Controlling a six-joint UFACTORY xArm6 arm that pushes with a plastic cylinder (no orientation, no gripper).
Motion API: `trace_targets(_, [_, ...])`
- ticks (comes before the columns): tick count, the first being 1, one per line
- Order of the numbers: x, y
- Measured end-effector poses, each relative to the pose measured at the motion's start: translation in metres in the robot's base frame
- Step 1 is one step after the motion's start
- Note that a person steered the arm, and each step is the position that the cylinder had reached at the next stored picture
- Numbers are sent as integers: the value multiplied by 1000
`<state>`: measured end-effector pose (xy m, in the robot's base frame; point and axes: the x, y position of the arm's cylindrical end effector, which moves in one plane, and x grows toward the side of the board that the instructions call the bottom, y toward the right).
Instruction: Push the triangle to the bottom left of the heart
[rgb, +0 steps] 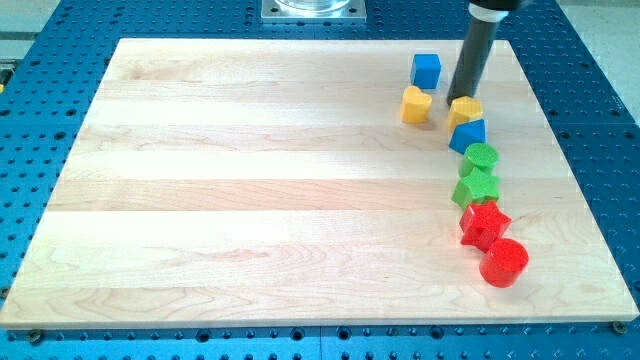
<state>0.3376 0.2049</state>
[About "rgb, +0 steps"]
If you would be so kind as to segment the black robot arm end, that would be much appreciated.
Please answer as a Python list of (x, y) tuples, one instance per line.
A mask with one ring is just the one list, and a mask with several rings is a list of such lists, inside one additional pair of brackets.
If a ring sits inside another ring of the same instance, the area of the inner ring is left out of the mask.
[(468, 10), (483, 22), (497, 23), (510, 12), (517, 11), (533, 3), (533, 0), (470, 0)]

